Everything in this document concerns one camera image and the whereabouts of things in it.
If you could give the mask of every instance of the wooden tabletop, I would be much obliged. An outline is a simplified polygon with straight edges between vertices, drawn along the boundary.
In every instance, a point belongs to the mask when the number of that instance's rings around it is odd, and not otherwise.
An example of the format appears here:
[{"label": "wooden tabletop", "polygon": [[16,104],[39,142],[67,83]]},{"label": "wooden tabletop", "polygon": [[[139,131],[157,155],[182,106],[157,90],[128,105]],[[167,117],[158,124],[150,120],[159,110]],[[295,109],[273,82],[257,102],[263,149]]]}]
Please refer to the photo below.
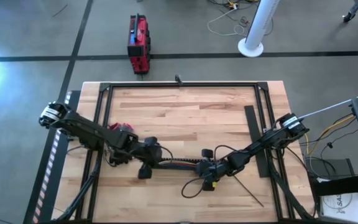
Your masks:
[{"label": "wooden tabletop", "polygon": [[[276,118],[290,112],[283,82],[268,82]],[[93,119],[99,82],[84,83],[78,112]],[[104,105],[100,123],[103,120]],[[174,157],[200,158],[201,150],[219,144],[242,149],[251,143],[244,106],[256,100],[251,87],[181,87],[181,88],[115,88],[109,124],[129,123],[140,138],[155,136],[169,148]],[[77,146],[73,142],[69,147]],[[300,157],[298,143],[290,148]],[[229,153],[217,152],[217,157]],[[65,159],[53,218],[62,214],[78,193],[85,163],[86,149],[71,151]],[[308,178],[292,153],[284,155],[291,191],[307,211],[312,213],[314,201]],[[259,205],[241,185],[230,177],[222,178],[213,192],[201,192],[187,199],[181,188],[196,175],[185,170],[153,170],[148,180],[137,179],[141,163],[110,167],[101,166],[94,222],[274,222],[277,221],[269,178],[261,179],[255,158],[237,174],[239,180],[263,203]],[[196,193],[201,181],[190,184],[185,194]],[[280,198],[287,217],[282,191]],[[88,208],[89,194],[85,200]]]}]

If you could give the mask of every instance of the gray floor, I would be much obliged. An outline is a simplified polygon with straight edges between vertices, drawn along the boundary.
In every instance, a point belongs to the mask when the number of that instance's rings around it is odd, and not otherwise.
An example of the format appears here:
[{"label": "gray floor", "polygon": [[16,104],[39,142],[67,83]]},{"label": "gray floor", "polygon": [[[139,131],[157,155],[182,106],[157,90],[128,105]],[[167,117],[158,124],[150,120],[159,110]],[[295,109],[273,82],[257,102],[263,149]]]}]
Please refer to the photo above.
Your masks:
[{"label": "gray floor", "polygon": [[[71,55],[87,0],[0,0],[0,57]],[[57,16],[56,12],[67,7]],[[358,15],[341,23],[352,0],[281,0],[266,52],[358,51]],[[252,20],[256,7],[231,16]],[[221,15],[205,0],[94,0],[79,55],[126,54],[129,16],[145,14],[153,54],[237,52],[240,36],[209,33]],[[232,32],[228,18],[212,25]],[[0,62],[0,218],[21,223],[47,131],[37,118],[57,98],[68,62]],[[145,80],[283,80],[293,112],[302,115],[358,96],[358,56],[152,60]],[[69,90],[84,81],[138,80],[128,60],[75,63]],[[309,137],[349,112],[346,106],[305,120]],[[352,125],[342,133],[357,129]],[[319,156],[324,143],[317,149]],[[358,173],[358,133],[326,150],[350,158]]]}]

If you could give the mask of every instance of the black metal frame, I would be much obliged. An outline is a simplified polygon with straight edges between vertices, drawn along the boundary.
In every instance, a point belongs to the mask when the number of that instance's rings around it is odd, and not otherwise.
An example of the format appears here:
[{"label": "black metal frame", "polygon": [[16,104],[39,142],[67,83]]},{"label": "black metal frame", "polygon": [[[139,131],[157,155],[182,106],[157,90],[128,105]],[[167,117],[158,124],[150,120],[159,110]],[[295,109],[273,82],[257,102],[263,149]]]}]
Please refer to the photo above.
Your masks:
[{"label": "black metal frame", "polygon": [[[270,125],[273,125],[273,123],[275,121],[274,114],[273,114],[273,108],[272,108],[272,102],[271,102],[270,95],[269,95],[269,87],[267,85],[267,82],[183,82],[180,85],[177,82],[134,82],[134,83],[101,83],[99,86],[99,94],[98,94],[98,100],[97,100],[95,114],[94,114],[94,122],[99,121],[99,115],[101,112],[103,95],[106,91],[108,91],[108,98],[107,98],[107,102],[106,102],[106,109],[105,109],[104,119],[103,119],[103,126],[105,126],[105,127],[108,125],[109,112],[110,112],[110,107],[111,107],[111,102],[112,102],[112,92],[113,92],[114,88],[125,88],[125,87],[138,87],[138,88],[154,87],[154,88],[158,88],[158,87],[179,87],[179,86],[180,87],[182,87],[182,86],[183,87],[240,86],[240,87],[254,88],[261,128],[262,128],[262,130],[265,130],[265,129],[267,129],[267,125],[266,125],[266,120],[265,120],[264,111],[263,111],[263,107],[262,107],[262,100],[261,100],[262,98],[260,95],[260,91],[262,90],[264,93],[264,96],[265,96],[265,103],[267,105],[267,111],[268,111],[268,117],[270,120]],[[103,151],[98,152],[98,159],[102,158],[101,157],[102,153],[103,153]],[[267,153],[267,159],[269,159],[270,162],[272,163],[272,157],[271,157],[272,152],[266,151],[266,153]],[[90,165],[91,165],[91,160],[92,160],[92,154],[93,154],[92,151],[88,151],[88,153],[86,155],[81,186],[85,183],[86,179],[88,178],[88,176],[90,174]],[[277,151],[277,158],[278,158],[278,166],[279,166],[279,170],[280,170],[282,179],[285,181],[285,183],[288,183],[287,173],[285,172],[284,161],[282,159],[280,151]],[[94,213],[94,206],[95,206],[95,202],[96,202],[96,193],[97,193],[99,172],[100,172],[100,168],[98,169],[97,176],[96,176],[96,178],[93,182],[93,185],[92,185],[87,216],[85,219],[82,218],[82,213],[83,213],[83,200],[82,200],[80,202],[78,208],[76,209],[75,221],[83,220],[84,222],[90,222],[90,223],[92,221],[93,213]],[[278,223],[290,223],[290,222],[293,223],[293,222],[299,221],[295,218],[293,206],[291,205],[291,203],[289,202],[289,200],[286,196],[285,196],[285,201],[286,201],[286,205],[287,205],[287,209],[288,209],[289,218],[283,217],[283,210],[282,210],[282,206],[281,206],[280,197],[278,194],[277,183],[271,175],[270,175],[270,180],[271,180],[271,185],[272,185],[273,199],[275,202],[275,210],[276,210],[276,214],[277,214]]]}]

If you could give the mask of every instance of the red battery pack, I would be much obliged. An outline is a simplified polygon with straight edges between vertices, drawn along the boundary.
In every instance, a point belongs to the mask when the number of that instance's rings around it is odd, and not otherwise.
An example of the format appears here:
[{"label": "red battery pack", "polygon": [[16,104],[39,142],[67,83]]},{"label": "red battery pack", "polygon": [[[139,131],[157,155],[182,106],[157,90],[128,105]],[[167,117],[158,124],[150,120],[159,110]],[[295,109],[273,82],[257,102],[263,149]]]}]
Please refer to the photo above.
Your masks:
[{"label": "red battery pack", "polygon": [[145,16],[131,16],[127,48],[134,73],[147,74],[150,68],[150,33]]}]

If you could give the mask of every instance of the white pole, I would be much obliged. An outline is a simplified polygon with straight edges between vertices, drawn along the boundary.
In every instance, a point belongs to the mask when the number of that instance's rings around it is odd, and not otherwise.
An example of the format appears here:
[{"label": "white pole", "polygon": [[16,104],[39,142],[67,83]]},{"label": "white pole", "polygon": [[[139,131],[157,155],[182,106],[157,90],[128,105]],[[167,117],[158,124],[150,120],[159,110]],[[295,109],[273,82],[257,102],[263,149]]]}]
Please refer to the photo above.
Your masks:
[{"label": "white pole", "polygon": [[248,36],[240,40],[238,48],[247,57],[258,57],[264,51],[262,38],[272,20],[280,0],[260,0],[258,10],[252,21]]}]

